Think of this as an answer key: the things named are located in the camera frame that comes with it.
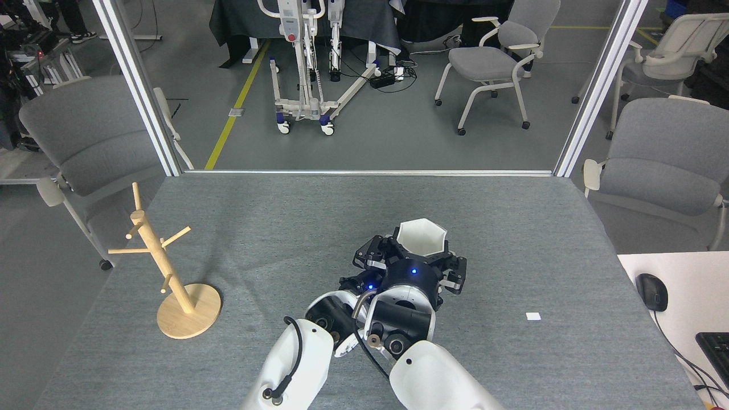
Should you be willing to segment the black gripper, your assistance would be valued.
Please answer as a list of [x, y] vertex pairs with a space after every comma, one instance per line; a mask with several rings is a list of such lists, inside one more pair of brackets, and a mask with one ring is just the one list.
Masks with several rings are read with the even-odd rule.
[[[353, 265], [358, 268], [387, 269], [398, 260], [408, 259], [408, 251], [393, 236], [375, 235], [354, 253]], [[339, 289], [361, 295], [375, 290], [381, 283], [381, 272], [362, 272], [339, 279]]]
[[396, 285], [414, 286], [421, 290], [433, 309], [443, 303], [439, 296], [439, 283], [455, 295], [460, 295], [466, 280], [467, 259], [455, 255], [444, 243], [444, 250], [427, 257], [427, 263], [415, 259], [401, 259], [390, 263], [380, 284], [380, 292]]

